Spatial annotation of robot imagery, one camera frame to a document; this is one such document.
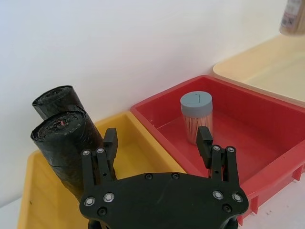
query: red plastic bin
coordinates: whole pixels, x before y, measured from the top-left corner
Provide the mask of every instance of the red plastic bin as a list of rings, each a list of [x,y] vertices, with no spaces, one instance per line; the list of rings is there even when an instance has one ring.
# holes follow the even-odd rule
[[[241,187],[249,210],[258,207],[294,179],[305,164],[305,109],[248,89],[199,76],[154,95],[132,113],[187,173],[206,177],[197,147],[188,143],[180,98],[191,91],[213,97],[214,144],[235,146]]]

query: black garbage bag roll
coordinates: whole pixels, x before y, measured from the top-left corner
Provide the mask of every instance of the black garbage bag roll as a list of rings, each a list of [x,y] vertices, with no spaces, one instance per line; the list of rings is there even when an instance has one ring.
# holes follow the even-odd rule
[[[84,110],[67,111],[43,121],[31,134],[31,139],[78,200],[83,194],[81,152],[102,147],[102,137]],[[94,171],[96,182],[98,172]]]
[[[75,90],[69,85],[56,87],[43,93],[33,101],[32,106],[43,120],[64,111],[83,109]]]

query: toothpick container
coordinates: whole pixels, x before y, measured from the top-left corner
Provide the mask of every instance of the toothpick container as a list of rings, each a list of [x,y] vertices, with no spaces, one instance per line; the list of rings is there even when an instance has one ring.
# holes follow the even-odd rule
[[[212,96],[207,92],[190,92],[180,99],[187,139],[196,144],[198,127],[206,126],[213,135]]]

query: gray lid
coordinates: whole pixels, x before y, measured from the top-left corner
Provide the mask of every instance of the gray lid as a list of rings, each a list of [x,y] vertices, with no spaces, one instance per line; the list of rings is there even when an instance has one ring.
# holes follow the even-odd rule
[[[213,110],[212,96],[207,92],[189,92],[180,103],[182,114],[191,118],[205,117]]]

